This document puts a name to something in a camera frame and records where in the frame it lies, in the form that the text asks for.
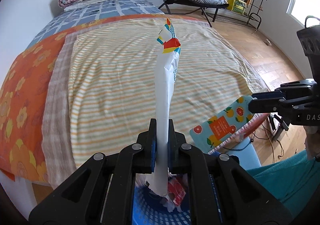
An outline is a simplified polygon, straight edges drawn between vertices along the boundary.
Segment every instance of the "white plastic bag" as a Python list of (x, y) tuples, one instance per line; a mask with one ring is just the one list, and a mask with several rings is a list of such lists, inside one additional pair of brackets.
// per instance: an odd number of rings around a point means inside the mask
[(168, 193), (169, 109), (180, 56), (180, 42), (175, 36), (169, 19), (160, 31), (157, 41), (163, 47), (158, 53), (155, 67), (156, 166), (154, 173), (147, 175), (147, 181), (154, 193), (166, 196)]

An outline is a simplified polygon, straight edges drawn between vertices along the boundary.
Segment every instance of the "blue packaging with oranges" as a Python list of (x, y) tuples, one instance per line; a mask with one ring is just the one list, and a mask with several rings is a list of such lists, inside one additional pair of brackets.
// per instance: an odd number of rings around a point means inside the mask
[(253, 117), (248, 109), (251, 96), (241, 96), (229, 107), (190, 130), (196, 147), (208, 153), (228, 139)]

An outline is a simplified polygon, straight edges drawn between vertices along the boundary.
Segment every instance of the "snack bag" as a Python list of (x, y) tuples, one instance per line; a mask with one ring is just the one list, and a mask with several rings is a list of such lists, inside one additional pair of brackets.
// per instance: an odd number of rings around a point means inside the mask
[(175, 36), (169, 19), (160, 31), (157, 41), (162, 47), (155, 67), (156, 165), (154, 173), (147, 175), (146, 180), (154, 193), (166, 196), (168, 193), (169, 109), (180, 56), (180, 42)]
[(208, 153), (247, 124), (253, 115), (248, 104), (251, 96), (241, 96), (229, 107), (190, 130), (196, 147)]
[(176, 206), (180, 206), (184, 197), (186, 196), (186, 191), (182, 186), (182, 181), (177, 178), (172, 178), (168, 182), (168, 192), (174, 195), (174, 199), (172, 200)]

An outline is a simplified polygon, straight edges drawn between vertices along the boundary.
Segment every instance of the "blue checkered bedspread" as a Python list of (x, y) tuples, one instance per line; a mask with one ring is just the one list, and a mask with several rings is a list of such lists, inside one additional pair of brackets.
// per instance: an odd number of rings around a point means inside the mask
[(147, 0), (111, 0), (91, 4), (55, 17), (40, 31), (28, 47), (60, 31), (92, 20), (135, 14), (163, 14), (163, 12)]

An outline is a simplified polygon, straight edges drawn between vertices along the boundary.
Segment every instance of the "teal cloth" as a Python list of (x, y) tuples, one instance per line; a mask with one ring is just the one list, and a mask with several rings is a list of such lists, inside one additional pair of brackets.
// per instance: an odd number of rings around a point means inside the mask
[(284, 161), (247, 172), (296, 217), (320, 184), (320, 162), (307, 160), (306, 151)]

